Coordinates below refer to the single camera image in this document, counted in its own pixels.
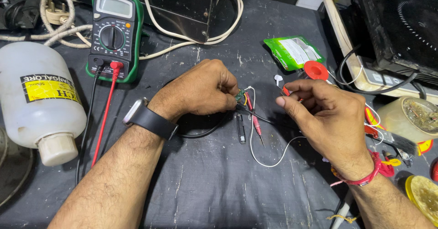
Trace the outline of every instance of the smartwatch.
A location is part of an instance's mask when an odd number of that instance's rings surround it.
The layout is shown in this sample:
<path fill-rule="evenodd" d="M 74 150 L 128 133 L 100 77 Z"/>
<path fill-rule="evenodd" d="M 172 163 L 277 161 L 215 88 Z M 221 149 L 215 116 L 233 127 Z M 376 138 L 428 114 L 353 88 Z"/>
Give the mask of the smartwatch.
<path fill-rule="evenodd" d="M 146 98 L 138 99 L 126 114 L 123 124 L 126 126 L 136 124 L 166 140 L 172 139 L 178 131 L 178 125 L 148 109 L 148 103 L 149 100 Z"/>

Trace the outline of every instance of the white bottle cap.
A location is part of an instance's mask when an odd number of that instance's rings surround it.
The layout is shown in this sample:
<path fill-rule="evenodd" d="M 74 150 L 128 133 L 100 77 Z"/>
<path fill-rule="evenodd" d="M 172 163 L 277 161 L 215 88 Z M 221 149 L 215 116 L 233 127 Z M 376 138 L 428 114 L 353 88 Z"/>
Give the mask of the white bottle cap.
<path fill-rule="evenodd" d="M 71 133 L 56 133 L 38 142 L 41 161 L 45 166 L 56 166 L 73 160 L 78 149 Z"/>

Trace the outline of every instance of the fingernail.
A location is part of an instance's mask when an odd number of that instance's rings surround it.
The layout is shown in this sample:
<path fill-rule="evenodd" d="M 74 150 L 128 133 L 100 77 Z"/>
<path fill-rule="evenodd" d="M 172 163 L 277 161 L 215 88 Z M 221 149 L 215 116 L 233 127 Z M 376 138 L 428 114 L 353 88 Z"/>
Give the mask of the fingernail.
<path fill-rule="evenodd" d="M 278 106 L 280 106 L 282 108 L 284 108 L 284 104 L 286 104 L 286 101 L 284 100 L 283 97 L 277 97 L 275 102 L 277 103 Z"/>

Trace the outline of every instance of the yellow wire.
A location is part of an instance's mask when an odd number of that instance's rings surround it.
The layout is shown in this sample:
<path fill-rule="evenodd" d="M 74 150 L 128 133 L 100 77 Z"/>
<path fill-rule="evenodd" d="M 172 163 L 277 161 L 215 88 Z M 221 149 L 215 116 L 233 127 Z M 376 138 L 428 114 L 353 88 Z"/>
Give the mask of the yellow wire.
<path fill-rule="evenodd" d="M 391 159 L 389 161 L 382 161 L 383 164 L 391 165 L 391 166 L 400 166 L 402 162 L 399 159 Z"/>
<path fill-rule="evenodd" d="M 335 217 L 343 218 L 344 220 L 346 220 L 348 223 L 351 224 L 351 223 L 353 223 L 353 221 L 355 221 L 357 218 L 359 218 L 360 215 L 358 215 L 358 216 L 356 216 L 356 217 L 354 217 L 354 218 L 345 217 L 345 216 L 342 216 L 342 215 L 332 215 L 332 216 L 328 216 L 326 219 L 327 219 L 327 220 L 331 220 L 331 219 L 333 219 L 333 218 L 335 218 Z"/>

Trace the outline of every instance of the red thread bracelet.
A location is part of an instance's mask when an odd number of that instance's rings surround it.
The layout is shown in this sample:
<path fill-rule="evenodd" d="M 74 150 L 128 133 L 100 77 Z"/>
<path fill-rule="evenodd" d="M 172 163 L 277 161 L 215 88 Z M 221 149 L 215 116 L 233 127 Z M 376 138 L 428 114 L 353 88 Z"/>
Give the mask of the red thread bracelet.
<path fill-rule="evenodd" d="M 380 159 L 378 152 L 371 152 L 370 150 L 368 151 L 371 153 L 371 158 L 373 159 L 374 162 L 374 170 L 373 172 L 371 172 L 371 174 L 369 174 L 368 176 L 366 176 L 361 180 L 351 181 L 351 180 L 346 180 L 337 172 L 337 170 L 333 166 L 331 166 L 331 172 L 341 181 L 333 183 L 330 186 L 334 186 L 342 182 L 345 182 L 346 184 L 349 185 L 359 185 L 360 187 L 369 184 L 373 180 L 373 178 L 379 173 L 380 167 L 382 165 L 382 160 Z"/>

